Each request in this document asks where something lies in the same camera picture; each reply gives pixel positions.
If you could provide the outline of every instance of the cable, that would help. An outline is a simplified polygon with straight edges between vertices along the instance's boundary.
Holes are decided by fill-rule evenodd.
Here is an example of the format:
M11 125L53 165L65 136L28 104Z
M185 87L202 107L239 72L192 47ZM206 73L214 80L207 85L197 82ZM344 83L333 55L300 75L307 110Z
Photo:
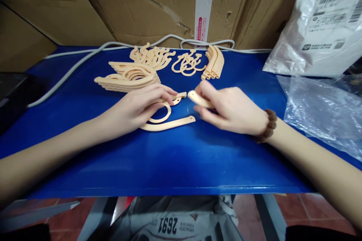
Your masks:
M254 50L236 50L234 49L234 45L235 42L233 40L222 40L222 41L216 41L213 43L207 43L207 42L203 42L203 41L198 41L198 40L187 40L187 39L183 39L179 36L176 36L174 34L168 34L167 36L164 36L162 39L160 39L159 41L156 41L155 43L152 43L150 45L150 47L154 47L158 44L160 44L161 42L163 42L164 40L168 39L168 38L175 38L181 41L180 43L180 48L183 49L183 44L184 43L189 43L192 45L198 45L198 46L209 46L209 45L218 45L218 44L222 44L222 43L231 43L232 46L231 48L227 48L227 47L223 47L223 46L218 46L220 49L222 50L227 50L227 51L232 51L232 52L237 52L237 53L269 53L271 52L271 49L254 49ZM107 48L109 45L118 45L119 47L112 47L112 48ZM42 102L44 102L46 99L48 99L68 78L69 76L71 76L71 74L80 66L82 65L85 61L87 61L88 59L90 59L92 56L96 55L97 53L99 53L100 51L111 51L111 50L119 50L119 49L125 49L125 48L134 48L134 46L126 44L126 43L120 43L120 42L115 42L115 41L110 41L107 43L104 43L101 47L99 47L98 49L89 49L89 50L81 50L81 51L75 51L75 52L66 52L66 53L58 53L58 54L54 54L54 55L50 55L45 57L44 59L50 59L50 58L54 58L54 57L58 57L58 56L66 56L66 55L76 55L76 54L81 54L81 53L89 53L88 55L86 55L85 57L83 57L80 61L78 61L47 93L45 93L39 100L31 103L28 105L28 108L30 107L34 107L36 105L41 104Z

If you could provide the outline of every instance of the blue table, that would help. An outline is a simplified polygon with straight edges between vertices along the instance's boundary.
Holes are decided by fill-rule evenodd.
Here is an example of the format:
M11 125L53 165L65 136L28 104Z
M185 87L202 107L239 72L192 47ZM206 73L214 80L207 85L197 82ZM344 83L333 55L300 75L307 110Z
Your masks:
M85 47L59 47L56 53L82 49ZM82 64L53 96L29 109L0 137L0 158L58 135L115 104L124 94L106 91L93 80L114 73L108 61L130 61L129 52L130 49L101 52ZM176 56L182 53L184 51L177 50ZM85 54L44 60L29 73L49 89L83 56ZM238 86L261 108L273 109L283 118L286 106L283 90L275 75L261 71L267 54L224 52L224 57L221 78L211 83L216 88ZM178 92L194 89L201 76L201 72L192 77L175 74L171 65L158 74L163 84ZM275 149L203 122L193 105L188 98L181 100L172 108L168 121L193 115L196 122L162 132L138 129L95 146L61 167L26 197L314 191ZM155 118L165 113L165 109L159 110ZM362 169L362 163L356 159L316 142Z

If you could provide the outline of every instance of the white sticker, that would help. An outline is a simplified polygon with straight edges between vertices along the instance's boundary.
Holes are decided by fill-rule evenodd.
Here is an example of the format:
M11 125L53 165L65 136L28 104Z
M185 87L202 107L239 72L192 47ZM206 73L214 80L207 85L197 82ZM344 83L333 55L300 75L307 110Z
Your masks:
M361 14L362 0L316 0L300 51L338 52L358 27Z
M212 0L196 0L195 7L195 40L207 41Z

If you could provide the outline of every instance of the left hand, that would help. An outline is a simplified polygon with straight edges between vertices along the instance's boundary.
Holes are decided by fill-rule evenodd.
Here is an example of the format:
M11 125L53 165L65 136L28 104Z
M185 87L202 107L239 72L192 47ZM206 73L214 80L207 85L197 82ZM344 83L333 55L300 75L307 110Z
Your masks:
M94 119L104 140L112 140L143 126L157 110L164 107L155 103L159 98L173 105L171 96L177 95L173 89L152 84L127 93L118 103Z

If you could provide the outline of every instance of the plastic bag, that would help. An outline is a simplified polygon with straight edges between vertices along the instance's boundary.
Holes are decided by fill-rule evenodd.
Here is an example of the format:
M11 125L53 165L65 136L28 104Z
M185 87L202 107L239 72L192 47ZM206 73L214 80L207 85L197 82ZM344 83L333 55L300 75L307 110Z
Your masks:
M362 55L362 0L296 0L263 70L338 77Z
M346 82L349 81L344 79L332 84L347 87ZM362 161L362 98L359 96L320 80L291 77L284 121Z

